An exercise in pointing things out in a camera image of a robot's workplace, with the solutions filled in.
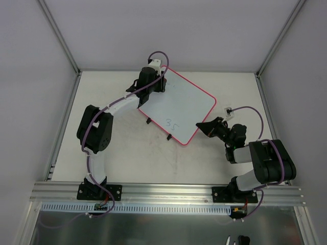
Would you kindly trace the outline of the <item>pink framed whiteboard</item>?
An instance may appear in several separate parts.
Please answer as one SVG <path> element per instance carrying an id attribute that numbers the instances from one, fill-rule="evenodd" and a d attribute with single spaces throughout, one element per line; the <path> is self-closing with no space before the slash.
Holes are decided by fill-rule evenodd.
<path id="1" fill-rule="evenodd" d="M 139 111 L 181 145 L 194 137 L 197 123 L 205 121 L 217 99 L 172 69 L 165 74 L 165 92 L 153 92 Z"/>

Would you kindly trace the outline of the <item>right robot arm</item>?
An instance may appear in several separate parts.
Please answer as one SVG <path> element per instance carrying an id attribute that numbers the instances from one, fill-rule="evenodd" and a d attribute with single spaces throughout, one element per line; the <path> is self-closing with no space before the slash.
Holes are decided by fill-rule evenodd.
<path id="1" fill-rule="evenodd" d="M 233 177 L 225 187 L 212 187 L 213 202 L 256 203 L 256 191 L 295 179 L 295 164 L 280 140 L 264 139 L 246 143 L 246 126 L 235 124 L 229 128 L 221 117 L 199 122 L 196 126 L 207 137 L 218 137 L 224 142 L 229 163 L 250 162 L 253 167 L 251 171 Z"/>

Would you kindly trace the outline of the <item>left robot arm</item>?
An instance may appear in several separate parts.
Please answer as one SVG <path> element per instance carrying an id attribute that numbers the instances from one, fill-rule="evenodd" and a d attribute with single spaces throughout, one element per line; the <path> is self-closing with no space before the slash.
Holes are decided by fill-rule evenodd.
<path id="1" fill-rule="evenodd" d="M 101 153 L 109 146 L 113 120 L 124 112 L 138 109 L 145 104 L 153 92 L 165 92 L 165 73 L 151 66 L 143 67 L 138 78 L 121 98 L 104 108 L 88 105 L 77 129 L 81 150 L 86 154 L 87 174 L 84 183 L 95 199 L 106 195 L 107 177 Z"/>

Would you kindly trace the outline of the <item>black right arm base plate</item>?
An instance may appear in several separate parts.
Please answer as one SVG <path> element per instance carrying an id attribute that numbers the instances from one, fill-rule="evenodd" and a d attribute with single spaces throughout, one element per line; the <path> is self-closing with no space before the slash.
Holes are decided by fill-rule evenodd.
<path id="1" fill-rule="evenodd" d="M 212 187 L 214 203 L 250 203 L 258 202 L 258 197 L 253 191 L 230 190 L 227 186 Z"/>

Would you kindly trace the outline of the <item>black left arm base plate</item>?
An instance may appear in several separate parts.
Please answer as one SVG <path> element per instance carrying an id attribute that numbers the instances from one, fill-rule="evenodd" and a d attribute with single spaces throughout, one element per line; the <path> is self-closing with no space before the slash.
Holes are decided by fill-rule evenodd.
<path id="1" fill-rule="evenodd" d="M 104 187 L 106 191 L 87 181 L 82 182 L 78 188 L 77 199 L 84 201 L 104 201 L 106 198 L 110 201 L 121 200 L 123 190 L 122 185 L 107 184 L 106 182 L 103 182 L 101 183 L 101 186 Z"/>

